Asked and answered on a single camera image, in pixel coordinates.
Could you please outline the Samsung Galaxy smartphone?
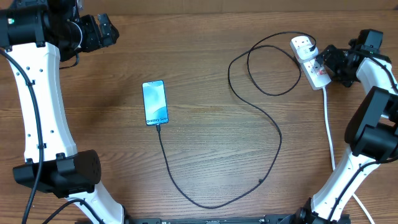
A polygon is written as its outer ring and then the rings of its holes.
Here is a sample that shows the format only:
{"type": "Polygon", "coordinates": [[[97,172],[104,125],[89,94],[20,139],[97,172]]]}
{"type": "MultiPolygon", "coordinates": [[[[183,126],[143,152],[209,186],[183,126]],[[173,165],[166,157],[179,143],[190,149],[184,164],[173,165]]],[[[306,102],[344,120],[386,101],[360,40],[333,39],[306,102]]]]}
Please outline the Samsung Galaxy smartphone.
{"type": "Polygon", "coordinates": [[[169,122],[165,85],[163,80],[142,84],[146,125],[155,126],[169,122]]]}

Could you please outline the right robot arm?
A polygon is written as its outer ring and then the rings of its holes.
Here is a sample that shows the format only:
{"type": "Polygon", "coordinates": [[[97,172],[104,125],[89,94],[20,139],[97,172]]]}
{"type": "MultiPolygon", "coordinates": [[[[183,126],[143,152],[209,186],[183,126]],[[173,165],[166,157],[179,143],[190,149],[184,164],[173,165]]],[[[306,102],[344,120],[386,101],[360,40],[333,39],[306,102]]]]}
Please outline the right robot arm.
{"type": "Polygon", "coordinates": [[[327,46],[319,52],[304,34],[290,46],[314,90],[332,81],[350,87],[359,82],[366,94],[345,131],[346,149],[324,186],[282,223],[350,223],[343,210],[365,178],[380,165],[397,160],[397,81],[391,60],[380,53],[383,33],[361,30],[348,49],[327,46]]]}

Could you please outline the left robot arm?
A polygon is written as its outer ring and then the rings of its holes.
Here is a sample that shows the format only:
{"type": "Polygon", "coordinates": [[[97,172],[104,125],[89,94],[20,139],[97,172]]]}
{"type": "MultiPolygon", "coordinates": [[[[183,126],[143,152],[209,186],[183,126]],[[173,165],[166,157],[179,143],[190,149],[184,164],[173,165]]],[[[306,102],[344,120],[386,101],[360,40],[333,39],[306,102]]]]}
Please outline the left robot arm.
{"type": "Polygon", "coordinates": [[[17,83],[25,128],[18,184],[76,205],[90,223],[131,223],[101,181],[96,151],[78,151],[65,116],[60,63],[114,45],[108,15],[80,16],[80,1],[14,1],[1,11],[1,55],[17,83]]]}

